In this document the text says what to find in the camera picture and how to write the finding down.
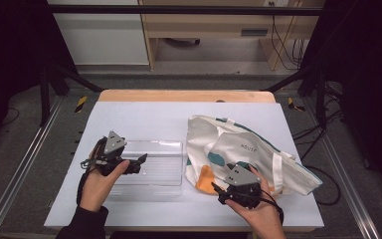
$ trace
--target finger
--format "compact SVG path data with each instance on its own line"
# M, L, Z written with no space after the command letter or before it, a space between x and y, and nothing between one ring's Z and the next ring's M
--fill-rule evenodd
M260 182L260 185L261 185L262 190L264 190L264 191L266 191L266 192L270 192L270 190L269 190L269 184L268 184L268 181L266 180L266 178L265 178L264 176L262 176L262 174L259 173L259 172L258 172L255 168L253 168L252 166L250 166L250 171L262 180L262 181Z
M129 160L124 160L107 177L109 178L111 182L114 183L126 171L128 166L129 166Z

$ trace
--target white cabinet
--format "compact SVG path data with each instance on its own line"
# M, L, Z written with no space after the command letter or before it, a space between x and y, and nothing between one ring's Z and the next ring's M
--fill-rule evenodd
M137 5L136 0L48 0L49 4ZM76 65L148 65L139 14L54 14Z

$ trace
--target wrist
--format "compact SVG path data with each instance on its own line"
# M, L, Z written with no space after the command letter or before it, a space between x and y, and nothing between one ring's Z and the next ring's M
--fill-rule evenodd
M81 201L80 207L90 212L99 212L101 205L96 205L95 203L87 203L87 202Z

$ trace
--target teal logo on bag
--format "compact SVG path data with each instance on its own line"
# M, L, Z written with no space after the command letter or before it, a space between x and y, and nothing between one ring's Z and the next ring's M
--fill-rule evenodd
M219 166L225 166L225 159L221 155L219 155L217 153L209 152L207 157L209 158L209 160L212 163L219 165Z

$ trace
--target person's left hand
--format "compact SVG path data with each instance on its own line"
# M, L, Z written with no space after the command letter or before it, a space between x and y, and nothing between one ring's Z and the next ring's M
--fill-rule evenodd
M92 170L83 187L80 207L88 211L99 212L114 183L126 171L128 166L129 160L125 160L108 176L101 175L96 169Z

